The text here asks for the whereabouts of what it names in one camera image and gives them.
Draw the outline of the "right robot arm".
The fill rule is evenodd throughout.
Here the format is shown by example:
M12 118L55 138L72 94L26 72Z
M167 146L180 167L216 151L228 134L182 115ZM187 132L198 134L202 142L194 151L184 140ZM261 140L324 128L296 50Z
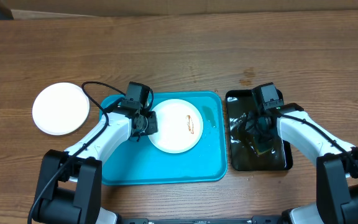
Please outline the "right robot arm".
M358 147L315 123L296 103L246 117L241 133L264 141L279 137L316 167L315 203L282 213L282 223L358 223Z

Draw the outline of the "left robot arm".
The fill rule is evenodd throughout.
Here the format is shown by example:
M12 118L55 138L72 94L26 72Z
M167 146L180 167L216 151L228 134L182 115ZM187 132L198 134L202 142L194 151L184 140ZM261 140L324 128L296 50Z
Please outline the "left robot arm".
M157 132L153 111L105 113L78 143L43 157L28 223L119 223L101 206L102 166L123 142Z

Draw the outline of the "green yellow sponge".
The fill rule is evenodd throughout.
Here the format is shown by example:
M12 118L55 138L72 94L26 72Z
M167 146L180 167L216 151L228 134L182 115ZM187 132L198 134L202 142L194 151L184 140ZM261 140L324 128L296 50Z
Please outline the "green yellow sponge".
M258 156L270 152L273 148L273 141L255 142L254 144L254 151Z

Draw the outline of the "white plate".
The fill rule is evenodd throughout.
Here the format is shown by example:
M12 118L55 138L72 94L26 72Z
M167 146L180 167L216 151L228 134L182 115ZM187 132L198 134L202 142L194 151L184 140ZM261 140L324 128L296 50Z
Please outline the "white plate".
M195 147L201 139L203 119L193 104L180 99L165 100L152 111L157 117L158 131L149 139L157 149L179 154Z
M73 83L55 83L43 89L32 107L35 125L43 132L61 136L74 132L87 119L90 102Z

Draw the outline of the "white plate top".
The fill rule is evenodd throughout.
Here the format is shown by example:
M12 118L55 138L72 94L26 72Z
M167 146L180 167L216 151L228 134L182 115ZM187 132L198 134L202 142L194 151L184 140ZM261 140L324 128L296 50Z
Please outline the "white plate top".
M55 83L43 89L32 107L35 125L43 132L61 136L74 132L87 119L90 102L73 83Z

